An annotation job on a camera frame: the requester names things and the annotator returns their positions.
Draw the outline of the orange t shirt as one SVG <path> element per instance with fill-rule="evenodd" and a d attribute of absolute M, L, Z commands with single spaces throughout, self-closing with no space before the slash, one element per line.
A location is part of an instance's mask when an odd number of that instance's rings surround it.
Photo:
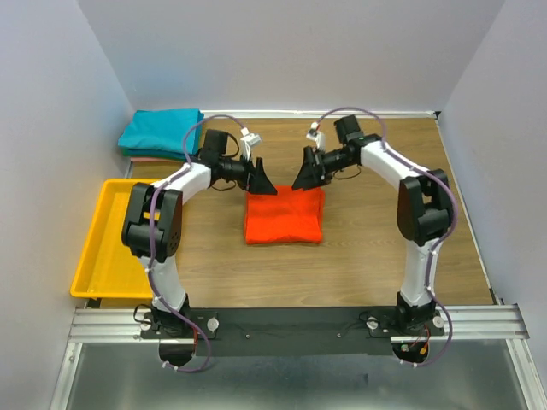
<path fill-rule="evenodd" d="M 246 195 L 244 240 L 248 245 L 321 243 L 325 192 L 278 185 L 275 195 Z"/>

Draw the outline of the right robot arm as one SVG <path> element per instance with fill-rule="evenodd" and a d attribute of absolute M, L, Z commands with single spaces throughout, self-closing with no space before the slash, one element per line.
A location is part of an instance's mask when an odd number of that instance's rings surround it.
<path fill-rule="evenodd" d="M 326 150 L 321 123 L 314 122 L 303 150 L 303 163 L 291 188 L 311 190 L 329 184 L 335 173 L 365 167 L 397 191 L 397 228 L 407 244 L 403 284 L 392 307 L 367 320 L 372 334 L 410 335 L 437 318 L 434 279 L 438 252 L 454 231 L 457 203 L 447 174 L 419 166 L 396 152 L 385 134 L 365 134 L 355 115 L 334 122 L 339 149 Z"/>

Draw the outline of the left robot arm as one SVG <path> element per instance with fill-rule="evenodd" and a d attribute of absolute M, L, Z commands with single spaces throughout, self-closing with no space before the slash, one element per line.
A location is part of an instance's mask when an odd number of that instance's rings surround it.
<path fill-rule="evenodd" d="M 152 184 L 136 183 L 131 190 L 121 231 L 123 245 L 139 259 L 152 289 L 150 312 L 140 321 L 143 337 L 192 337 L 187 293 L 179 280 L 175 254 L 182 237 L 183 206 L 197 193 L 223 179 L 257 195 L 275 195 L 262 158 L 251 150 L 262 139 L 241 130 L 242 155 L 226 155 L 228 132 L 206 131 L 204 145 L 181 169 Z"/>

